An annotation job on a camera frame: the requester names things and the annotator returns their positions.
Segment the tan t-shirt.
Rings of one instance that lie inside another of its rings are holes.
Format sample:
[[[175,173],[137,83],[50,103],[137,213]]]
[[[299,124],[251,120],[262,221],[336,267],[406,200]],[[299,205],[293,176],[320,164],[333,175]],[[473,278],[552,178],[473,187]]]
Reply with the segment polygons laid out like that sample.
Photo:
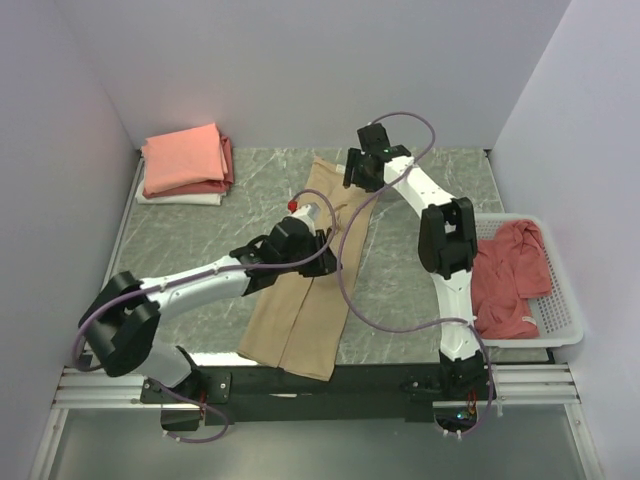
[[[331,250],[346,236],[342,279],[352,295],[374,203],[355,210],[370,195],[343,186],[344,169],[319,157],[313,160],[306,187],[324,194],[336,211],[337,234]],[[295,375],[327,381],[334,371],[340,338],[349,307],[334,274],[304,278],[296,273],[280,276],[264,289],[237,348],[243,358]]]

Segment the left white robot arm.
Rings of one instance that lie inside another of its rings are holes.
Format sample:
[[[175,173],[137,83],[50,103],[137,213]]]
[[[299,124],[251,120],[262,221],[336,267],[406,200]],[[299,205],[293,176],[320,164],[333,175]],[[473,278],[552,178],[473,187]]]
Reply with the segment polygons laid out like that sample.
[[[79,333],[108,376],[137,372],[163,384],[176,401],[189,401],[199,392],[198,368],[184,348],[157,340],[160,322],[219,300],[252,295],[287,273],[304,278],[335,273],[338,261],[330,248],[334,232],[334,227],[318,229],[308,216],[292,214],[270,233],[208,265],[147,279],[123,272],[96,297]]]

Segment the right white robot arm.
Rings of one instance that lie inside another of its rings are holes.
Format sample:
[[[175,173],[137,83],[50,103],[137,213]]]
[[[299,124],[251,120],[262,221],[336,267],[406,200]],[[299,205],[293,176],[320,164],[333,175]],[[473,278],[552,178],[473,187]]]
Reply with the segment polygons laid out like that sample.
[[[392,188],[418,215],[418,258],[434,283],[440,315],[438,383],[444,395],[460,399],[485,378],[473,329],[471,280],[478,253],[473,203],[440,187],[406,147],[391,144],[381,124],[364,126],[357,135],[360,147],[348,151],[343,186],[368,193]]]

